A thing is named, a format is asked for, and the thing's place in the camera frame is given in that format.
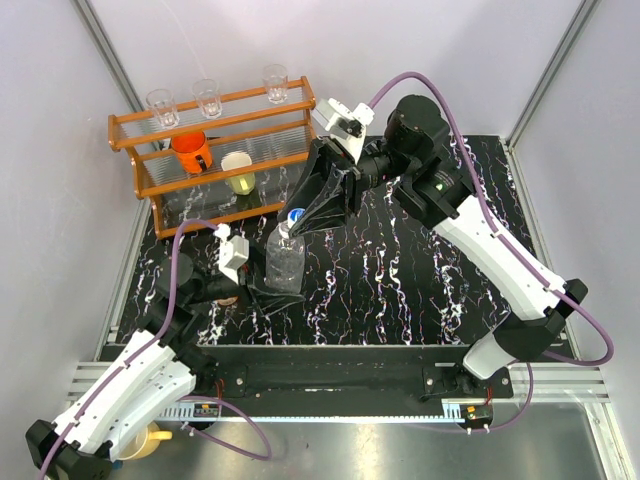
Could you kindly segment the clear plastic bottle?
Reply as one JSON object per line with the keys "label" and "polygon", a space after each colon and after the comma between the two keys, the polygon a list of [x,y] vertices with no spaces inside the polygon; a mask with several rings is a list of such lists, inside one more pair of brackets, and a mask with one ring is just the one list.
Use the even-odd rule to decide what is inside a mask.
{"label": "clear plastic bottle", "polygon": [[283,221],[268,237],[265,284],[278,291],[298,294],[305,269],[305,241],[301,236],[292,236],[290,230],[289,222]]}

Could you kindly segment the orange juice bottle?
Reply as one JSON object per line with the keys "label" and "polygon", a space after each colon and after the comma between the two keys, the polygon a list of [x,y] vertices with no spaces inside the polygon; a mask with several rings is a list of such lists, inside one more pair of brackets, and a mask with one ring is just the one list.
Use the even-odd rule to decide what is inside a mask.
{"label": "orange juice bottle", "polygon": [[238,301],[238,297],[230,297],[230,298],[226,298],[226,299],[219,299],[216,302],[220,305],[220,306],[230,306],[235,304]]}

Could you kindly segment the small white bottle cap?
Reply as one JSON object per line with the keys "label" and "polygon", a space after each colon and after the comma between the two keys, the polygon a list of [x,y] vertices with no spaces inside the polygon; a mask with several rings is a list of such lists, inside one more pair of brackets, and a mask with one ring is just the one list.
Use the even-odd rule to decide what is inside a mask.
{"label": "small white bottle cap", "polygon": [[304,215],[305,210],[303,208],[292,209],[286,217],[286,222],[289,228],[295,225]]}

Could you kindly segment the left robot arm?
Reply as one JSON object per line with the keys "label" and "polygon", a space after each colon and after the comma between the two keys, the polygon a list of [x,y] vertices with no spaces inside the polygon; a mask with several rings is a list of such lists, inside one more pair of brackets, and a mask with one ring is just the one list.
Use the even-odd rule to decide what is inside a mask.
{"label": "left robot arm", "polygon": [[165,260],[156,311],[143,319],[99,379],[53,421],[37,420],[25,438],[41,479],[105,479],[129,443],[166,408],[223,392],[218,360],[198,347],[196,306],[236,297],[271,315],[303,301],[265,283],[262,247],[222,245],[224,264],[201,272],[179,250]]}

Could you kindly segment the orange wooden shelf rack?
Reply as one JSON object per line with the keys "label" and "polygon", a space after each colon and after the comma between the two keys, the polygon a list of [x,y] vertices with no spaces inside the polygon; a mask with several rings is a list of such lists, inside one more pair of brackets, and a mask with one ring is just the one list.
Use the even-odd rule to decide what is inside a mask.
{"label": "orange wooden shelf rack", "polygon": [[[287,100],[271,103],[262,87],[222,95],[222,114],[205,118],[196,102],[177,106],[179,125],[161,128],[149,111],[112,115],[108,142],[133,170],[134,193],[149,200],[157,238],[190,218],[230,223],[281,209],[298,181],[315,137],[316,99],[307,77],[288,83]],[[204,132],[213,165],[187,173],[171,149],[178,135]]]}

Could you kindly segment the right clear glass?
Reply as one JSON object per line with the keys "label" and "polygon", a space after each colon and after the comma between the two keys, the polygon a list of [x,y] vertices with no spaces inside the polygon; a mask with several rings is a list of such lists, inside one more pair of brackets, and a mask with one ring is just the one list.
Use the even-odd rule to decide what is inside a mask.
{"label": "right clear glass", "polygon": [[288,97],[288,71],[280,64],[271,64],[263,68],[262,80],[268,100],[280,104]]}

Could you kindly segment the clear glass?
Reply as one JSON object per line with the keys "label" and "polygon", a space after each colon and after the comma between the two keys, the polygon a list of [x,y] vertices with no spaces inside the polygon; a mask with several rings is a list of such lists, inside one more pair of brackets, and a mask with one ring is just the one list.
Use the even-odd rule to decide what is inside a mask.
{"label": "clear glass", "polygon": [[146,104],[158,125],[163,129],[173,129],[179,125],[179,114],[172,92],[160,88],[146,95]]}
{"label": "clear glass", "polygon": [[288,97],[288,71],[280,64],[271,64],[263,68],[262,80],[268,100],[280,104]]}
{"label": "clear glass", "polygon": [[222,103],[218,83],[209,78],[196,81],[192,94],[201,114],[207,119],[216,119],[222,114]]}

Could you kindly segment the orange mug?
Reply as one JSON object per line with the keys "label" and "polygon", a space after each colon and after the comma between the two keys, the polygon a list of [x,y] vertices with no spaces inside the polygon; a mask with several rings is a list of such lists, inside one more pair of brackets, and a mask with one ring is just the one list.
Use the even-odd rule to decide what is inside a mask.
{"label": "orange mug", "polygon": [[175,136],[171,139],[171,149],[189,174],[207,172],[213,165],[208,140],[204,132],[194,132]]}

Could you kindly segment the middle clear glass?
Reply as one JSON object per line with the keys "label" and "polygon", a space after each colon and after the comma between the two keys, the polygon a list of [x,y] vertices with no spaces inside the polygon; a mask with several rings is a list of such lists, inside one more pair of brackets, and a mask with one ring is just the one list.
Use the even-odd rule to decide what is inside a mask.
{"label": "middle clear glass", "polygon": [[222,103],[218,83],[209,78],[196,81],[192,94],[201,114],[207,119],[216,119],[222,114]]}

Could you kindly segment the left clear glass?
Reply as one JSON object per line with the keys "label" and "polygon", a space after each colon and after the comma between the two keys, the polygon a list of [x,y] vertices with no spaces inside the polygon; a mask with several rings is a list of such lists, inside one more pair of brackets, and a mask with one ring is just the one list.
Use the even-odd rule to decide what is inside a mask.
{"label": "left clear glass", "polygon": [[146,104],[158,125],[163,129],[173,129],[179,125],[179,114],[172,92],[160,88],[146,95]]}

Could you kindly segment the yellow mug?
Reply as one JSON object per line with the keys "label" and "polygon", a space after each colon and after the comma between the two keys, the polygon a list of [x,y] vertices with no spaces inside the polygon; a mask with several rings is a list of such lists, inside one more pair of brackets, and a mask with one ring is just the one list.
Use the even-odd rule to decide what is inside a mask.
{"label": "yellow mug", "polygon": [[154,453],[162,442],[172,438],[171,431],[161,430],[157,423],[152,422],[124,448],[118,459],[131,461],[145,458]]}

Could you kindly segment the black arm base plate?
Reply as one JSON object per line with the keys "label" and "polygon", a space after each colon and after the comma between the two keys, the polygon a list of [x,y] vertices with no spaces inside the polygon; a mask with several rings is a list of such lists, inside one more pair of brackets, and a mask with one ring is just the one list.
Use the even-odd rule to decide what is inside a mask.
{"label": "black arm base plate", "polygon": [[462,346],[214,346],[204,348],[209,363],[199,374],[199,394],[223,396],[245,378],[249,390],[283,391],[296,387],[364,386],[381,380],[384,389],[400,390],[401,399],[423,403],[448,393],[464,397],[492,391],[492,381],[475,380],[462,368]]}

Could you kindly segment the corner aluminium post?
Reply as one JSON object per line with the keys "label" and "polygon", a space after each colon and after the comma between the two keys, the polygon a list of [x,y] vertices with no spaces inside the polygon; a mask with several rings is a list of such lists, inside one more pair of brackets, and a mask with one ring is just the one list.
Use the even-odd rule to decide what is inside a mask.
{"label": "corner aluminium post", "polygon": [[524,135],[600,4],[599,0],[582,0],[579,3],[511,132],[505,138],[509,149],[514,149]]}
{"label": "corner aluminium post", "polygon": [[144,110],[143,103],[137,94],[108,33],[100,20],[93,4],[88,0],[71,0],[81,23],[86,29],[108,73],[132,112]]}

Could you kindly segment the aluminium front rail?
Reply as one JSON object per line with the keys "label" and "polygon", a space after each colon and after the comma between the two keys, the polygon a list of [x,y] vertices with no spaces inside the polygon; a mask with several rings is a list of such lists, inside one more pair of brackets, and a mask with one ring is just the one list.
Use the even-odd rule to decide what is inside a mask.
{"label": "aluminium front rail", "polygon": [[453,424],[401,424],[424,426],[430,431],[452,430],[465,432],[465,421],[471,410],[479,410],[482,403],[492,408],[511,405],[516,413],[511,419],[482,421],[473,419],[472,429],[486,432],[499,426],[511,428],[538,405],[576,406],[587,417],[590,432],[595,441],[595,449],[608,479],[636,479],[638,470],[633,466],[619,425],[613,413],[609,394],[597,368],[578,367],[559,363],[534,363],[531,366],[514,364],[493,379],[490,393],[464,397],[448,393],[435,396],[423,403],[414,403],[401,399],[400,390],[384,389],[381,380],[375,380],[374,386],[328,386],[296,387],[283,391],[273,387],[264,387],[255,392],[249,390],[245,378],[236,380],[241,387],[239,394],[225,390],[224,398],[250,412],[292,410],[322,410],[353,413],[418,413],[435,409],[436,404],[459,404],[464,422]]}

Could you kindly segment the right corner aluminium post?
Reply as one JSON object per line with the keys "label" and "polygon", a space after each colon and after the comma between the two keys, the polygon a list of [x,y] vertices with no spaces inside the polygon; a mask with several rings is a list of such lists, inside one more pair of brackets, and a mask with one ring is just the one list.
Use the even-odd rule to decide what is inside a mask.
{"label": "right corner aluminium post", "polygon": [[511,132],[505,138],[509,149],[514,149],[524,135],[600,4],[599,0],[582,0],[579,3]]}

